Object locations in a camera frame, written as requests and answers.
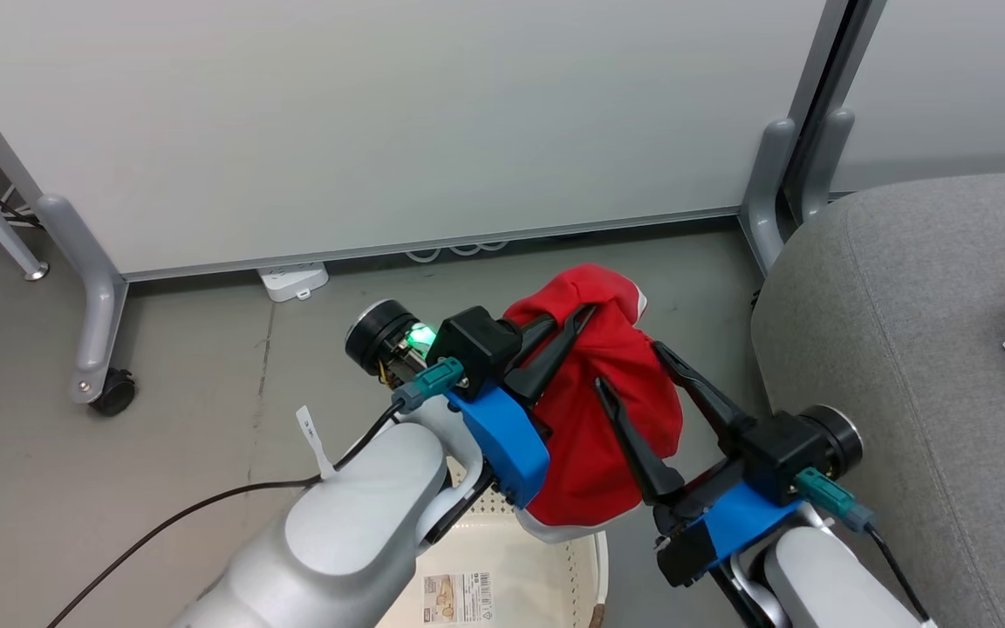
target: power strip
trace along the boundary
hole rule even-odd
[[[328,283],[324,262],[292,263],[290,266],[259,267],[258,275],[266,293],[276,302],[313,296],[313,290]]]

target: gray sofa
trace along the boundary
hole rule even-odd
[[[775,409],[855,422],[844,484],[937,623],[1005,627],[1005,175],[833,203],[771,268],[751,337]]]

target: caster wheel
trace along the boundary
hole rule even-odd
[[[104,417],[115,417],[127,409],[131,401],[135,401],[135,393],[137,393],[135,375],[127,369],[109,367],[108,378],[103,382],[103,393],[99,393],[99,397],[95,397],[95,401],[88,403],[88,406]]]

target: laundry basket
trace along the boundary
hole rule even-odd
[[[463,469],[449,461],[452,478]],[[550,546],[523,530],[492,489],[418,557],[418,570],[379,628],[599,628],[607,538]]]

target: whiteboard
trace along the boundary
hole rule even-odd
[[[124,274],[737,206],[824,0],[0,0],[0,132]]]
[[[844,104],[834,191],[1005,172],[1005,1],[886,1]]]

